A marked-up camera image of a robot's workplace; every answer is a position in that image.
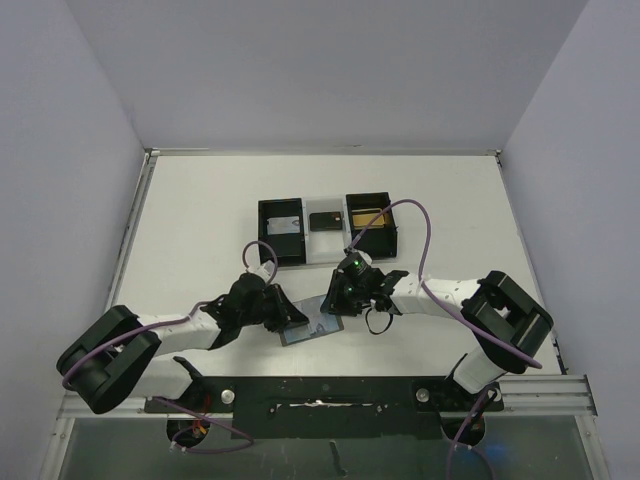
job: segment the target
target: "table surface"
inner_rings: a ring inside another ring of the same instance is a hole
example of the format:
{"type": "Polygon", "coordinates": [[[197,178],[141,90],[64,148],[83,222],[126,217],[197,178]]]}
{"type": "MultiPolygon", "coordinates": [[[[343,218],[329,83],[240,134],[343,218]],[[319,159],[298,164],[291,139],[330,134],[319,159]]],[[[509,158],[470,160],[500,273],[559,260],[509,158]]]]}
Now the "table surface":
{"type": "MultiPolygon", "coordinates": [[[[502,270],[537,297],[494,157],[161,156],[117,303],[139,314],[181,313],[226,293],[243,272],[244,245],[257,238],[259,200],[379,191],[427,208],[429,275],[461,280],[502,270]]],[[[411,205],[394,209],[394,216],[398,257],[380,267],[416,271],[424,219],[411,205]]],[[[248,259],[259,262],[257,249],[248,259]]],[[[325,294],[333,268],[282,269],[277,282],[297,301],[325,294]]],[[[288,347],[252,326],[220,350],[183,356],[204,375],[420,376],[446,375],[477,346],[470,331],[443,317],[398,317],[380,336],[368,333],[362,317],[343,321],[340,333],[288,347]]],[[[385,317],[372,319],[374,328],[385,323],[385,317]]],[[[561,373],[549,338],[536,359],[543,369],[528,374],[561,373]]]]}

